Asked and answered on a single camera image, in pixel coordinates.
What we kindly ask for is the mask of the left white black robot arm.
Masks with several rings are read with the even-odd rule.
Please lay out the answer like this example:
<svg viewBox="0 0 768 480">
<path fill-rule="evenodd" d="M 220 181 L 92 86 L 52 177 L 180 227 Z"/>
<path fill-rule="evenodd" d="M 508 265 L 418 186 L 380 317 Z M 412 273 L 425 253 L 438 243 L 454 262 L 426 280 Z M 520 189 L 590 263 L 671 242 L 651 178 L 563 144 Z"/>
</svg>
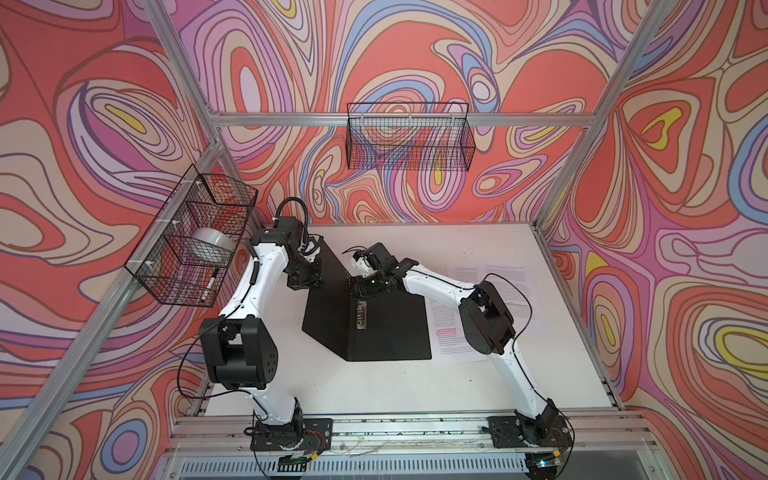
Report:
<svg viewBox="0 0 768 480">
<path fill-rule="evenodd" d="M 300 235 L 275 227 L 257 232 L 233 297 L 200 329 L 209 379 L 250 404 L 254 439 L 282 450 L 299 448 L 307 433 L 300 402 L 276 380 L 279 354 L 264 314 L 283 274 L 303 289 L 316 279 L 316 267 L 301 253 Z"/>
</svg>

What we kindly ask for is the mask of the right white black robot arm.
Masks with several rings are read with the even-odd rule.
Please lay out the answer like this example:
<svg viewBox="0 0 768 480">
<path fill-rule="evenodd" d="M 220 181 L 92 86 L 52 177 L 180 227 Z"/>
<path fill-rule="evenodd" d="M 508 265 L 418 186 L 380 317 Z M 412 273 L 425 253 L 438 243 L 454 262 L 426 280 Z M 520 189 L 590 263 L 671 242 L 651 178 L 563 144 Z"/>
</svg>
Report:
<svg viewBox="0 0 768 480">
<path fill-rule="evenodd" d="M 536 447 L 574 445 L 574 428 L 534 381 L 520 353 L 514 316 L 492 282 L 468 283 L 440 275 L 413 259 L 396 259 L 382 243 L 350 247 L 347 252 L 358 272 L 357 292 L 363 297 L 402 291 L 435 301 L 459 316 L 468 345 L 490 358 L 512 393 L 517 428 L 512 441 Z"/>
</svg>

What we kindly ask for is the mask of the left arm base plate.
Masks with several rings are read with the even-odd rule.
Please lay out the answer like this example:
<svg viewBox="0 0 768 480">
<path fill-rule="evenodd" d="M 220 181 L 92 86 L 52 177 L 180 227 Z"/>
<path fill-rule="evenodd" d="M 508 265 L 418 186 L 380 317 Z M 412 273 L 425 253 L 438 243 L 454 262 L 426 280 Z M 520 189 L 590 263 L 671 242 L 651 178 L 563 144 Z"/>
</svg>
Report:
<svg viewBox="0 0 768 480">
<path fill-rule="evenodd" d="M 257 421 L 243 433 L 250 438 L 250 449 L 254 452 L 322 453 L 331 447 L 333 420 L 310 418 L 280 426 Z"/>
</svg>

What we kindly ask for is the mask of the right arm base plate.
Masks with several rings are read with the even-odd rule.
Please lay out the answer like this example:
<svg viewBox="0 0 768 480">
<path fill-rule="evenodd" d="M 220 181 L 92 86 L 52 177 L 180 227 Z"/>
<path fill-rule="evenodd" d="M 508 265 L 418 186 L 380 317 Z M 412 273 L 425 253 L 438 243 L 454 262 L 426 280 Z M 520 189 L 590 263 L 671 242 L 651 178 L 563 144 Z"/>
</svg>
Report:
<svg viewBox="0 0 768 480">
<path fill-rule="evenodd" d="M 490 416 L 481 431 L 491 437 L 493 446 L 503 448 L 554 448 L 564 450 L 573 445 L 573 430 L 559 415 L 543 431 L 535 420 L 513 416 Z"/>
</svg>

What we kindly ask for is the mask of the white RAY file folder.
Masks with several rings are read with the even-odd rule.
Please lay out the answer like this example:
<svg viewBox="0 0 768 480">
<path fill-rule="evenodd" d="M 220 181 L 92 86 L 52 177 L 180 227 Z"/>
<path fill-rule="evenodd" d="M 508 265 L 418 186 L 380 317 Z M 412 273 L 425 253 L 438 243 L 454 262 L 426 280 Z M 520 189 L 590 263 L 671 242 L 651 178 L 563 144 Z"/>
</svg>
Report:
<svg viewBox="0 0 768 480">
<path fill-rule="evenodd" d="M 316 259 L 321 282 L 309 289 L 305 334 L 348 362 L 432 358 L 423 297 L 398 289 L 363 294 L 362 281 L 326 242 Z"/>
</svg>

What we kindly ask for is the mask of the paper sheet green highlight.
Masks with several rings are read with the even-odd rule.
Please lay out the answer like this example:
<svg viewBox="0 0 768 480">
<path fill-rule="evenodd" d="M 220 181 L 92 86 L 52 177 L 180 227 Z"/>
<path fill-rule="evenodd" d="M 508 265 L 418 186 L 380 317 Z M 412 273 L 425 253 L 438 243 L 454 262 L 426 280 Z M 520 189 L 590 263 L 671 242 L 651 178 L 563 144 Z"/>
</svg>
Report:
<svg viewBox="0 0 768 480">
<path fill-rule="evenodd" d="M 546 331 L 539 319 L 543 312 L 534 291 L 534 277 L 523 265 L 486 263 L 486 278 L 493 283 L 514 317 L 515 330 L 525 328 L 525 334 Z"/>
</svg>

